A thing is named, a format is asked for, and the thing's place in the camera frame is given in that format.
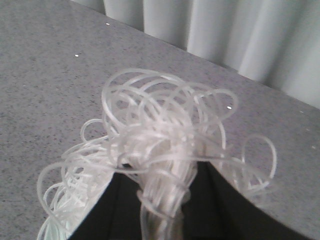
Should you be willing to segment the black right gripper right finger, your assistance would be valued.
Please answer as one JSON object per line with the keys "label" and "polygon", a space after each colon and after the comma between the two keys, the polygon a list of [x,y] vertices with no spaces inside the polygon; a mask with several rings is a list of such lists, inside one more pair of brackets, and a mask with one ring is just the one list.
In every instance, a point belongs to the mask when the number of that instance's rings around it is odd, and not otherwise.
{"label": "black right gripper right finger", "polygon": [[185,240],[305,239],[251,204],[209,163],[197,163],[190,193],[182,207]]}

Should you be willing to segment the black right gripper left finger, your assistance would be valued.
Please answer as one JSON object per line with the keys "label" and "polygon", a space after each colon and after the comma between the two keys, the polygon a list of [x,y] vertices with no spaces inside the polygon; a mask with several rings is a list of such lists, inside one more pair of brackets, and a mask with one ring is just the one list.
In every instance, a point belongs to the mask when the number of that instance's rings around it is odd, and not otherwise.
{"label": "black right gripper left finger", "polygon": [[138,185],[115,173],[104,193],[69,237],[70,240],[140,240]]}

